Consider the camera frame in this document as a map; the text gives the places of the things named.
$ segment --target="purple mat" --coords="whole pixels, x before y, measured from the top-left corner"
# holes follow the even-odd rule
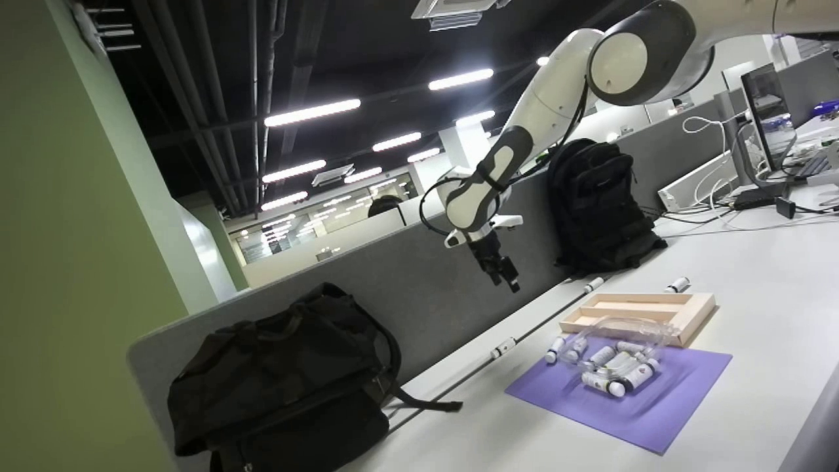
[[[664,373],[627,399],[585,387],[579,373],[563,364],[537,362],[506,394],[652,454],[665,454],[728,362],[728,355],[664,348]]]

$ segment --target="wooden board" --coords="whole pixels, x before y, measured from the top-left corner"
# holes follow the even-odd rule
[[[664,328],[669,344],[687,347],[714,310],[714,294],[594,294],[560,317],[559,326],[567,334],[600,330],[603,336],[627,337]]]

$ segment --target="white table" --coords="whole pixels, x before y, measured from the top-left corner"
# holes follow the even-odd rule
[[[461,414],[425,412],[343,469],[489,472],[489,469],[733,469],[818,472],[839,465],[839,221],[783,221],[752,210],[681,235],[640,269],[611,278],[600,292],[664,292],[676,276],[711,292],[718,313],[695,348],[733,355],[674,446],[647,454],[611,435],[548,414],[504,390],[527,373],[559,334],[556,322],[512,348],[447,399]],[[556,286],[509,322],[408,383],[433,394],[468,362],[486,358],[527,326],[579,294]]]

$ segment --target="robotic arm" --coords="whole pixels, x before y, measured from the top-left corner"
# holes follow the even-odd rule
[[[468,243],[483,269],[516,292],[516,269],[501,258],[489,213],[522,168],[573,130],[588,88],[624,107],[672,100],[704,79],[714,48],[724,39],[837,29],[837,0],[659,0],[606,33],[569,33],[527,84],[475,172],[447,192],[446,216],[454,231],[446,247]]]

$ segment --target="computer monitor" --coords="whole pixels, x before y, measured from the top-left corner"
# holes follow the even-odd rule
[[[741,74],[745,103],[749,105],[758,145],[774,170],[783,166],[798,134],[774,65]]]

